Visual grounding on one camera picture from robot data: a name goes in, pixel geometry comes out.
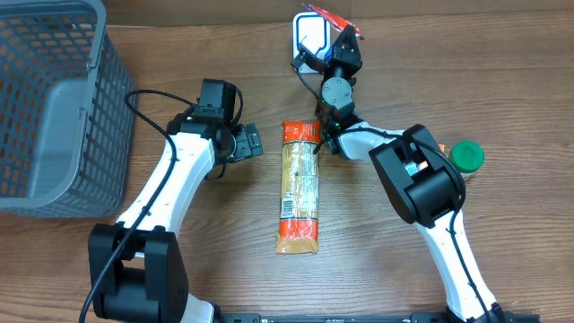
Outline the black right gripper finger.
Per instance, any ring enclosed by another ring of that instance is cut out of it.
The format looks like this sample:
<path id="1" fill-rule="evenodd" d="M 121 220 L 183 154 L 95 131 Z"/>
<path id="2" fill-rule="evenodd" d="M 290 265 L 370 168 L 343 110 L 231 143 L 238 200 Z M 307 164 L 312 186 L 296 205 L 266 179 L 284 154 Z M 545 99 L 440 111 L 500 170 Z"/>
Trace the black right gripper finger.
<path id="1" fill-rule="evenodd" d="M 334 52 L 359 54 L 358 34 L 352 24 L 347 25 L 334 42 Z"/>
<path id="2" fill-rule="evenodd" d="M 298 54 L 293 59 L 293 67 L 296 72 L 299 72 L 304 65 L 315 72 L 324 72 L 326 70 L 325 61 L 311 52 L 302 43 L 297 45 L 297 50 Z"/>

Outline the red sachet stick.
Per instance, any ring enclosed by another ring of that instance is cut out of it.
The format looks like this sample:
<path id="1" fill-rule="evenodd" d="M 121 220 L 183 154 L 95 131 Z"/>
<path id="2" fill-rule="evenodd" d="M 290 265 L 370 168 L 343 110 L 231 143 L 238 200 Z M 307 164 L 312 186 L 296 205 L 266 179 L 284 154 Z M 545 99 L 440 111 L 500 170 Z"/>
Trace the red sachet stick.
<path id="1" fill-rule="evenodd" d="M 351 26 L 354 29 L 355 37 L 358 38 L 359 40 L 365 40 L 360 29 L 355 24 L 353 24 L 352 22 L 344 19 L 344 17 L 337 15 L 337 14 L 334 14 L 334 13 L 331 13 L 331 12 L 329 12 L 323 8 L 320 8 L 316 5 L 313 5 L 313 4 L 302 3 L 302 5 L 306 9 L 310 10 L 311 12 L 317 13 L 319 16 L 324 18 L 337 31 L 342 32 L 345 28 Z"/>

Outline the spaghetti pack orange ends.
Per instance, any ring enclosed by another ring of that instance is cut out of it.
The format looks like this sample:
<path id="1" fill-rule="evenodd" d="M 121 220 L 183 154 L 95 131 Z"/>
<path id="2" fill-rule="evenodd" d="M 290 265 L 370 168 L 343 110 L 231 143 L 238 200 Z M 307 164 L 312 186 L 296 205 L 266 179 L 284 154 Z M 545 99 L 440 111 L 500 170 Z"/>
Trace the spaghetti pack orange ends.
<path id="1" fill-rule="evenodd" d="M 319 142 L 318 122 L 283 122 L 278 254 L 318 252 Z"/>

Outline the green lid jar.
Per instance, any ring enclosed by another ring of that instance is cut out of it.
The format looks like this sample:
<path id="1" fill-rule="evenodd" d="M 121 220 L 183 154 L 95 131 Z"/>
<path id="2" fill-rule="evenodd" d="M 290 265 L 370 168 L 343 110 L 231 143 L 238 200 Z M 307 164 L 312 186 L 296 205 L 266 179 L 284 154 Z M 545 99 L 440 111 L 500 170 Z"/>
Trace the green lid jar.
<path id="1" fill-rule="evenodd" d="M 461 141 L 449 151 L 448 158 L 461 173 L 463 180 L 468 180 L 484 163 L 482 147 L 474 141 Z"/>

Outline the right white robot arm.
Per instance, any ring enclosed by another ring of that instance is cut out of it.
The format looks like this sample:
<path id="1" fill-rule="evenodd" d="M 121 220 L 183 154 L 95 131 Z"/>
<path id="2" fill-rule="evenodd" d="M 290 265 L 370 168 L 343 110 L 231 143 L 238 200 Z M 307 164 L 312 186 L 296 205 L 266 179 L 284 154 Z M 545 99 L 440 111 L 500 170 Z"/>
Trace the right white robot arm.
<path id="1" fill-rule="evenodd" d="M 385 130 L 354 111 L 355 74 L 362 67 L 352 25 L 343 29 L 322 58 L 298 46 L 294 68 L 322 74 L 315 115 L 321 145 L 348 160 L 371 162 L 396 213 L 414 225 L 439 270 L 452 322 L 503 322 L 470 248 L 463 221 L 466 186 L 461 172 L 440 150 L 427 127 Z"/>

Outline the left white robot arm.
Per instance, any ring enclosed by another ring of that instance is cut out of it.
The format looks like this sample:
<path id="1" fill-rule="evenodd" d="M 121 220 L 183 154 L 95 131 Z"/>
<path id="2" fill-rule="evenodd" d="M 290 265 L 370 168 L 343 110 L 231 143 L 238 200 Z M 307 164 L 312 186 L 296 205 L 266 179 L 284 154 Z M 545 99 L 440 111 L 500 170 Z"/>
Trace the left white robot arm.
<path id="1" fill-rule="evenodd" d="M 263 152 L 254 124 L 230 130 L 185 122 L 117 222 L 93 227 L 88 240 L 91 291 L 80 321 L 88 310 L 100 319 L 123 322 L 218 321 L 219 308 L 189 291 L 178 234 L 200 183 L 218 163 L 216 142 L 225 135 L 231 143 L 229 162 Z"/>

